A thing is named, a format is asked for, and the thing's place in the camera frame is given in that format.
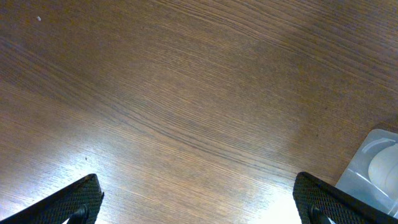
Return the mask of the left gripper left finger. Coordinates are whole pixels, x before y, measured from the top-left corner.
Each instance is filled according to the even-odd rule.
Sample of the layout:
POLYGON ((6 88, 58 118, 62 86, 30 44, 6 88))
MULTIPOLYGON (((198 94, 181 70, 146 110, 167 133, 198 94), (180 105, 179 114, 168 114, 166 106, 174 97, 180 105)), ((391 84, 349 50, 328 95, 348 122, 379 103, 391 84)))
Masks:
POLYGON ((1 223, 94 224, 103 198, 97 175, 89 174, 1 223))

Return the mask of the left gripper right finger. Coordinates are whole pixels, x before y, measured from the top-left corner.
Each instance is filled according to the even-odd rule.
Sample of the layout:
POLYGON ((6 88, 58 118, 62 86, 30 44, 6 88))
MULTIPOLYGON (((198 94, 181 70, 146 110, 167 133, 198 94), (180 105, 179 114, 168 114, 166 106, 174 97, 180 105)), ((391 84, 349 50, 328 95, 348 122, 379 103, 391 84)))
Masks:
POLYGON ((397 224, 397 219, 308 172, 297 174, 293 198, 303 224, 397 224))

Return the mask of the cream cup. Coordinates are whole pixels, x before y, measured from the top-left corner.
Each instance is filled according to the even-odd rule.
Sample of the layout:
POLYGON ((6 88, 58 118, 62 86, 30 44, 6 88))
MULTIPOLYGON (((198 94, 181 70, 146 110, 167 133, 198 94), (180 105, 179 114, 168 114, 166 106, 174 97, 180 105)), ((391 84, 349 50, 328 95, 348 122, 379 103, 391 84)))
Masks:
POLYGON ((397 199, 397 144, 389 146, 372 159, 370 181, 392 200, 397 199))

